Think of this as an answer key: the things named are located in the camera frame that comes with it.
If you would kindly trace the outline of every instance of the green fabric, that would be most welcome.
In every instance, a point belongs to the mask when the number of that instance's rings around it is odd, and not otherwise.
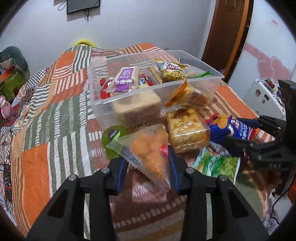
[[[6,101],[12,103],[20,88],[26,83],[21,72],[14,69],[11,74],[0,84],[0,94],[5,96]]]

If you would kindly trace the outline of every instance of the clear plastic wrapper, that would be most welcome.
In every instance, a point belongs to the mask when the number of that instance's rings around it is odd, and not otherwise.
[[[210,129],[194,108],[183,107],[167,112],[170,143],[176,153],[207,146]]]
[[[105,91],[107,93],[125,93],[139,88],[140,69],[135,67],[122,67],[115,76],[110,87]]]
[[[186,68],[183,70],[186,79],[195,78],[201,74],[204,74],[206,71],[193,67],[191,65],[183,64]]]
[[[165,104],[166,107],[172,105],[194,105],[197,107],[206,107],[213,100],[213,97],[203,90],[199,90],[189,85],[187,80],[179,86],[171,99]]]
[[[147,77],[151,81],[153,85],[158,85],[162,84],[163,80],[161,76],[157,73],[156,69],[153,67],[148,67],[147,68]]]
[[[134,168],[145,174],[163,192],[170,189],[168,133],[162,125],[146,127],[108,143]]]
[[[116,121],[125,128],[155,120],[161,111],[161,99],[152,90],[114,101]]]

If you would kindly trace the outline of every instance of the snack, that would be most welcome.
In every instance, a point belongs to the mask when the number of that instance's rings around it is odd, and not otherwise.
[[[117,123],[130,128],[155,120],[161,111],[161,99],[152,90],[112,102]]]
[[[206,107],[211,103],[210,96],[202,90],[195,89],[188,85],[187,80],[176,89],[171,99],[165,104],[166,107],[171,107],[174,104],[179,105],[194,105],[199,107]]]
[[[109,93],[130,92],[139,87],[139,72],[140,69],[135,67],[122,67],[118,74],[115,76],[112,84],[105,91]]]
[[[153,67],[147,68],[147,76],[153,85],[162,84],[163,80]]]
[[[203,175],[217,177],[226,175],[235,184],[240,166],[240,158],[232,156],[213,155],[212,150],[204,147],[196,158],[193,168]]]
[[[101,92],[100,92],[100,97],[101,97],[101,99],[107,99],[107,98],[110,97],[110,93],[107,93],[107,92],[106,92],[106,89],[107,89],[108,87],[110,87],[111,82],[112,82],[113,79],[114,79],[114,78],[109,78],[109,80],[108,80],[106,83],[105,83],[106,80],[105,80],[104,78],[102,78],[102,79],[100,80],[100,85],[103,86],[102,89],[101,89]]]
[[[107,128],[102,134],[102,144],[105,148],[106,157],[111,160],[119,156],[119,154],[109,148],[106,145],[112,140],[116,140],[119,137],[126,136],[129,134],[129,131],[123,126],[111,126]]]
[[[206,123],[210,127],[211,141],[215,143],[220,143],[227,135],[252,140],[256,131],[231,115],[214,114]]]
[[[147,77],[144,74],[139,75],[139,85],[145,85],[147,84]]]
[[[193,108],[183,107],[167,113],[170,142],[176,153],[208,145],[210,130]]]
[[[158,69],[163,74],[163,78],[165,80],[173,81],[185,79],[185,74],[183,72],[183,70],[185,69],[184,65],[166,62],[160,59],[156,59],[155,62]]]
[[[139,87],[140,87],[140,89],[149,87],[147,81],[148,81],[148,79],[147,79],[146,75],[144,75],[144,74],[139,75]]]
[[[168,133],[158,124],[113,140],[107,148],[116,151],[167,192],[170,189],[167,145]]]
[[[201,77],[211,74],[210,71],[206,72],[202,69],[199,69],[197,67],[193,67],[188,64],[183,64],[183,65],[185,66],[185,69],[183,72],[185,74],[186,79],[201,78]]]

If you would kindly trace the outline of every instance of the metal screw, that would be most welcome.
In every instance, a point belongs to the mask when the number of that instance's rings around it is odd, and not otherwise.
[[[101,169],[101,172],[102,173],[108,173],[110,171],[110,169],[108,168],[108,167],[103,167],[102,169]]]
[[[68,177],[70,181],[74,181],[76,179],[76,175],[72,174]]]
[[[191,173],[195,172],[195,169],[192,167],[188,167],[188,168],[186,168],[186,172],[191,174]]]
[[[226,181],[228,177],[226,175],[219,175],[221,181]]]

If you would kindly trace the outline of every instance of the white wall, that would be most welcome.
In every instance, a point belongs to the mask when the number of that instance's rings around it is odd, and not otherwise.
[[[269,24],[275,20],[277,27]],[[255,0],[253,17],[246,40],[262,53],[278,57],[293,72],[296,65],[296,41],[285,22],[266,0]],[[260,79],[258,59],[243,50],[228,82],[240,98],[244,98],[255,79]]]
[[[87,22],[83,12],[59,12],[62,0],[28,0],[3,32],[0,50],[18,47],[31,74],[50,67],[80,38],[107,49],[149,42],[198,57],[208,36],[213,1],[102,0]]]

